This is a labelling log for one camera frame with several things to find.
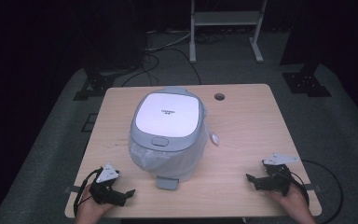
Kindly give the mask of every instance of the grommet hole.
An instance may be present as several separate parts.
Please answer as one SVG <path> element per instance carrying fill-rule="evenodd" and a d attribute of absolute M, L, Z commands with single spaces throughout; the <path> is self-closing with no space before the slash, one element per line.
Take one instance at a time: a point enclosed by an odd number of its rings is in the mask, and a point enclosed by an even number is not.
<path fill-rule="evenodd" d="M 226 98 L 225 94 L 223 93 L 217 93 L 214 95 L 214 99 L 218 100 L 218 101 L 222 101 Z"/>

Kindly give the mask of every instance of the hand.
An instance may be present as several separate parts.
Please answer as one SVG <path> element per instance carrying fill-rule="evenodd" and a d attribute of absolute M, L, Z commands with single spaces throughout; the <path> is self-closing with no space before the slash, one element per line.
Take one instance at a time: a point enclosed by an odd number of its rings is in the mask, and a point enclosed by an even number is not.
<path fill-rule="evenodd" d="M 294 184 L 290 185 L 285 197 L 272 191 L 265 191 L 265 193 L 270 199 L 280 204 L 287 215 L 297 223 L 316 224 L 304 196 Z"/>
<path fill-rule="evenodd" d="M 90 197 L 90 185 L 84 188 L 83 195 L 81 196 L 81 203 L 77 208 L 77 215 L 75 219 L 76 224 L 82 223 L 98 223 L 103 214 L 112 209 L 114 205 L 110 203 L 97 204 L 92 197 Z"/>

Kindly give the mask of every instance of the rice cooker button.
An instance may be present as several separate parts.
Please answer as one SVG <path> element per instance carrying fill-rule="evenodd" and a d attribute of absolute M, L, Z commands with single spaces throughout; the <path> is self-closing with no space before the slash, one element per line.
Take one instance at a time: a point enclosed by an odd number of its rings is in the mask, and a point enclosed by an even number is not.
<path fill-rule="evenodd" d="M 152 144 L 158 147 L 166 147 L 168 145 L 168 139 L 155 137 L 152 139 Z"/>

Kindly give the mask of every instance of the dark background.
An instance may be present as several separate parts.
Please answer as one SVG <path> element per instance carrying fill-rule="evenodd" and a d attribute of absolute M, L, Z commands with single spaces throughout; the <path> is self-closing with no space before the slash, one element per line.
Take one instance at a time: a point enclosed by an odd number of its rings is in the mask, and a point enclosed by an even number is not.
<path fill-rule="evenodd" d="M 167 2 L 133 1 L 135 17 L 128 14 L 108 34 L 119 42 L 127 28 L 188 28 L 190 1 Z M 197 0 L 197 9 L 259 8 L 255 0 L 217 2 Z M 106 6 L 115 8 L 104 0 L 0 0 L 0 203 L 64 85 L 83 67 L 80 58 L 93 43 L 84 36 L 105 37 L 93 9 Z M 303 63 L 316 50 L 358 105 L 358 1 L 269 0 L 262 30 L 290 28 L 282 63 Z"/>

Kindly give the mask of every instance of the wooden table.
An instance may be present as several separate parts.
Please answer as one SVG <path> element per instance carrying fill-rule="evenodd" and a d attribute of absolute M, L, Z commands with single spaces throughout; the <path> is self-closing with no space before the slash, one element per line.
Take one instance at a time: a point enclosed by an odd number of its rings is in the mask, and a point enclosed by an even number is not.
<path fill-rule="evenodd" d="M 91 171 L 111 162 L 120 171 L 113 188 L 136 192 L 124 207 L 116 207 L 107 217 L 283 216 L 279 205 L 245 179 L 245 174 L 267 176 L 261 161 L 273 152 L 299 157 L 269 86 L 185 86 L 205 104 L 205 121 L 210 132 L 219 136 L 220 145 L 208 141 L 197 171 L 175 191 L 158 189 L 156 179 L 132 162 L 128 146 L 136 106 L 148 93 L 162 88 L 112 88 L 106 92 L 75 186 L 80 186 Z M 225 99 L 216 100 L 217 93 Z M 288 167 L 305 184 L 310 182 L 301 161 Z M 310 211 L 318 216 L 322 208 L 313 190 L 309 195 Z M 75 197 L 72 193 L 66 205 L 68 217 L 74 216 Z"/>

